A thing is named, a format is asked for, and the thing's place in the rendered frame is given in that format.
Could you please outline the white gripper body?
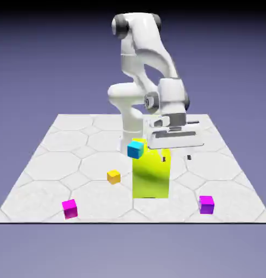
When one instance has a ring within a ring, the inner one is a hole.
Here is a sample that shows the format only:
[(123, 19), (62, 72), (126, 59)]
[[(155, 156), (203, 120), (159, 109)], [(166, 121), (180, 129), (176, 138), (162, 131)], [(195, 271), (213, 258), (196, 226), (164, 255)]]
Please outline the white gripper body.
[(147, 146), (150, 149), (201, 147), (204, 145), (199, 121), (184, 126), (151, 127), (147, 129)]

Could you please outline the small cyan cube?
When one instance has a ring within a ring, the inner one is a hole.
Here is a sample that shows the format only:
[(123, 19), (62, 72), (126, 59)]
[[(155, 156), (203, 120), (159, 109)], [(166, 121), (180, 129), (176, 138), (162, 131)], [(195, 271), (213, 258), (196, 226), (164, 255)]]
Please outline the small cyan cube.
[(127, 146), (127, 156), (133, 159), (139, 159), (144, 152), (144, 143), (131, 141)]

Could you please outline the small purple cube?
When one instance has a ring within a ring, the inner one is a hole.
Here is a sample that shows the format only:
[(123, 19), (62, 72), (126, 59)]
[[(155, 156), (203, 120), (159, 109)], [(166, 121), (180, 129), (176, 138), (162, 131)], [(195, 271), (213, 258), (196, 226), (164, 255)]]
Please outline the small purple cube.
[(210, 195), (199, 196), (199, 211), (200, 214), (213, 214), (214, 212), (214, 200)]

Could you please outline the small yellow cube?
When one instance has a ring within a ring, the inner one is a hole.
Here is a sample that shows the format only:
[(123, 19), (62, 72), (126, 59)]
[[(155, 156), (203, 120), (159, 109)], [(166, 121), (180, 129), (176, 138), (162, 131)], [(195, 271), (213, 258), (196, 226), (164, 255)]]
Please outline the small yellow cube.
[(115, 169), (111, 170), (111, 171), (108, 171), (107, 172), (107, 181), (112, 185), (114, 185), (116, 183), (120, 183), (120, 181), (121, 181), (120, 172), (115, 170)]

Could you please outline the small magenta cube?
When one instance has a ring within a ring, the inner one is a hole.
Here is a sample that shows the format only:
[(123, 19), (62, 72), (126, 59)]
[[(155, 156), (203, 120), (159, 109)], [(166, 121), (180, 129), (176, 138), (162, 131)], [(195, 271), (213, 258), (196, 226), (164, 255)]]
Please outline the small magenta cube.
[(65, 219), (71, 219), (78, 216), (78, 209), (74, 199), (63, 201), (62, 208), (64, 210)]

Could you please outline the large yellow-green box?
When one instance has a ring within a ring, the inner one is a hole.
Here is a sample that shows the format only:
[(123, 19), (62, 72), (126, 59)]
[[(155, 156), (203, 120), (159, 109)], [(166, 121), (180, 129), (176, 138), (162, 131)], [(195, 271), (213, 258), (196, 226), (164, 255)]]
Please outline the large yellow-green box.
[(132, 197), (168, 198), (171, 153), (167, 162), (161, 162), (157, 149), (149, 149), (143, 138), (134, 141), (144, 143), (144, 152), (139, 159), (132, 160)]

